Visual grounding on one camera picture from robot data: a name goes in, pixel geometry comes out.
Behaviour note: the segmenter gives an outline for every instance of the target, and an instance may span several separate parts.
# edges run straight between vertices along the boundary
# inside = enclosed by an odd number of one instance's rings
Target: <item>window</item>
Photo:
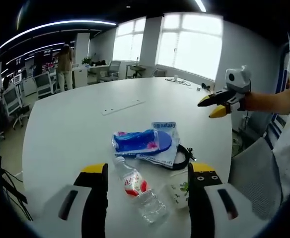
[[[166,14],[156,64],[215,80],[222,48],[222,19],[196,13]]]
[[[116,30],[113,60],[137,61],[140,59],[146,18],[125,22]]]

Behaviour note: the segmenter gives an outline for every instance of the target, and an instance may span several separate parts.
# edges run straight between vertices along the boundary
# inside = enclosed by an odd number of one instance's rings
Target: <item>small bottle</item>
[[[163,220],[167,215],[166,206],[161,203],[137,169],[126,164],[123,157],[113,159],[125,192],[133,198],[141,216],[148,222]]]

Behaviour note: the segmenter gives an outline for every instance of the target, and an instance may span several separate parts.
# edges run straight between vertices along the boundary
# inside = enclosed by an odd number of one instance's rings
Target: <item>round table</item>
[[[28,208],[36,217],[44,203],[80,170],[109,164],[106,236],[190,237],[188,209],[176,210],[166,189],[171,171],[146,161],[127,159],[136,167],[169,210],[160,226],[147,225],[132,206],[114,170],[111,137],[115,131],[144,131],[153,121],[175,121],[180,143],[194,149],[197,162],[214,167],[228,181],[231,163],[231,117],[210,119],[216,106],[198,108],[208,93],[197,84],[185,86],[163,78],[119,80],[73,89],[35,103],[28,121],[22,153]],[[123,108],[108,115],[105,109]]]

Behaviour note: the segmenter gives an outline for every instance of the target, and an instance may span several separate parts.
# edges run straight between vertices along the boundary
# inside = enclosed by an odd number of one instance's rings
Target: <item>bottle cap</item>
[[[119,156],[119,157],[113,158],[112,160],[113,160],[113,163],[114,163],[114,164],[117,164],[117,163],[119,163],[119,162],[125,161],[124,157],[122,157],[122,156]]]

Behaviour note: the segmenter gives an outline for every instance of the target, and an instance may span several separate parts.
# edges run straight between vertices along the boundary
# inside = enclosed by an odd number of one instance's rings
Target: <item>paper cup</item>
[[[188,171],[182,171],[172,175],[167,182],[168,191],[174,200],[176,208],[188,206]]]

